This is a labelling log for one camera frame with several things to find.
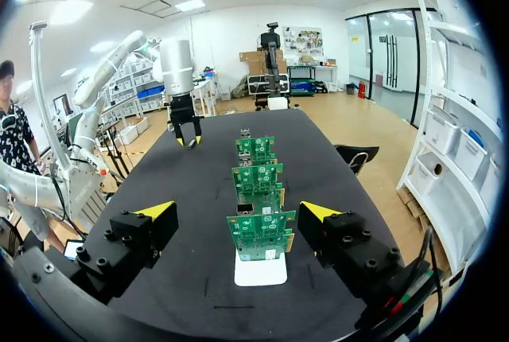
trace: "wooden floor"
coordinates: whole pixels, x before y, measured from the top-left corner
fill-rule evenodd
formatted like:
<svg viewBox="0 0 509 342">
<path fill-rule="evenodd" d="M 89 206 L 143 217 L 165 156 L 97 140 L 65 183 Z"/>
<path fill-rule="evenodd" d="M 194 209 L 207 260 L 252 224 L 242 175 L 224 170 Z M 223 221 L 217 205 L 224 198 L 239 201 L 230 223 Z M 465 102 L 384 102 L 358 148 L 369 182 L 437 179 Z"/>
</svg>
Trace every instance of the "wooden floor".
<svg viewBox="0 0 509 342">
<path fill-rule="evenodd" d="M 295 103 L 300 105 L 332 144 L 380 147 L 375 159 L 364 166 L 359 180 L 387 222 L 402 252 L 404 263 L 414 260 L 421 247 L 423 231 L 419 221 L 412 217 L 399 199 L 396 184 L 410 156 L 417 131 L 387 109 L 366 99 L 359 99 L 356 95 L 330 93 L 314 97 L 294 97 L 291 103 L 292 106 Z M 245 112 L 253 111 L 254 108 L 255 103 L 251 97 L 217 103 L 217 110 L 221 115 L 229 110 Z M 166 130 L 166 115 L 166 111 L 148 114 L 149 129 L 132 144 L 125 146 L 125 151 L 148 151 Z M 129 155 L 126 163 L 131 167 L 142 157 L 142 154 Z M 105 180 L 105 188 L 115 190 L 115 184 L 110 177 Z M 76 238 L 58 224 L 55 231 L 62 239 Z M 440 245 L 437 249 L 439 267 L 447 270 L 445 253 Z"/>
</svg>

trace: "pegboard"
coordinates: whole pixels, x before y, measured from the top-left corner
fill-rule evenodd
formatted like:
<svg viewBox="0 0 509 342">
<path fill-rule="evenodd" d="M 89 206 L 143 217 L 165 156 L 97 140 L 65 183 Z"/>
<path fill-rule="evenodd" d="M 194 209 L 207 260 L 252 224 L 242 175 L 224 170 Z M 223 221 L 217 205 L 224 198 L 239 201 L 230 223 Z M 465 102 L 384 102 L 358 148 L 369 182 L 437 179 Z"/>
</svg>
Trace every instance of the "pegboard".
<svg viewBox="0 0 509 342">
<path fill-rule="evenodd" d="M 324 40 L 321 28 L 302 26 L 283 26 L 283 44 L 285 54 L 294 57 L 324 55 Z"/>
</svg>

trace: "glass door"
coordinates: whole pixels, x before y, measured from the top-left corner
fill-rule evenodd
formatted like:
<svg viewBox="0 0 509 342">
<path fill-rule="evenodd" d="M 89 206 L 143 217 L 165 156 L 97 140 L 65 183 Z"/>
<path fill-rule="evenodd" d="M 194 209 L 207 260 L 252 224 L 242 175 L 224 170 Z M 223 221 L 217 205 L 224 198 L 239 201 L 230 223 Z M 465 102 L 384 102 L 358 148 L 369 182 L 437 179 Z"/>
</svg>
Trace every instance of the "glass door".
<svg viewBox="0 0 509 342">
<path fill-rule="evenodd" d="M 348 51 L 350 58 L 350 83 L 359 86 L 366 84 L 366 96 L 369 96 L 370 57 L 369 35 L 366 16 L 347 20 Z"/>
<path fill-rule="evenodd" d="M 371 99 L 411 123 L 418 78 L 413 12 L 371 14 L 368 19 L 373 47 Z"/>
</svg>

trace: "white pad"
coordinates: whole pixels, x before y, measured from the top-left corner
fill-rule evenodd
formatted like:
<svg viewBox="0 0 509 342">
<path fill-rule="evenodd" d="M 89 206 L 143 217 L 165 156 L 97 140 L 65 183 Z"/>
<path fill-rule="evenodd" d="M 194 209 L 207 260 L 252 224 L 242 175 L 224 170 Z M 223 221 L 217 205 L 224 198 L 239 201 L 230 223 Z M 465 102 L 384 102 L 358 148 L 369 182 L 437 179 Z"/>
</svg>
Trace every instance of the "white pad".
<svg viewBox="0 0 509 342">
<path fill-rule="evenodd" d="M 281 285 L 288 278 L 285 254 L 274 260 L 242 261 L 235 249 L 235 284 L 237 286 Z"/>
<path fill-rule="evenodd" d="M 288 100 L 285 97 L 273 97 L 267 99 L 269 110 L 282 110 L 288 108 Z"/>
</svg>

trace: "air vent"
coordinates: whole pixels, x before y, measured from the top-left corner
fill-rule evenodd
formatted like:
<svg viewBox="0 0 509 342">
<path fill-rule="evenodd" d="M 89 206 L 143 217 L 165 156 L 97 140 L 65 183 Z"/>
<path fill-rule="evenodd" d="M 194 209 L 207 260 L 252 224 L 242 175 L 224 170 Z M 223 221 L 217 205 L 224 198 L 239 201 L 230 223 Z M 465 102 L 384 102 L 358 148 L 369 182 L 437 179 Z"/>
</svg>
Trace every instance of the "air vent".
<svg viewBox="0 0 509 342">
<path fill-rule="evenodd" d="M 178 8 L 175 8 L 171 4 L 165 2 L 164 0 L 149 0 L 142 6 L 135 8 L 133 6 L 120 6 L 121 8 L 126 8 L 127 10 L 135 10 L 137 12 L 141 12 L 143 14 L 149 14 L 150 16 L 159 17 L 159 18 L 167 18 L 169 16 L 173 16 L 174 14 L 180 14 L 181 11 Z"/>
</svg>

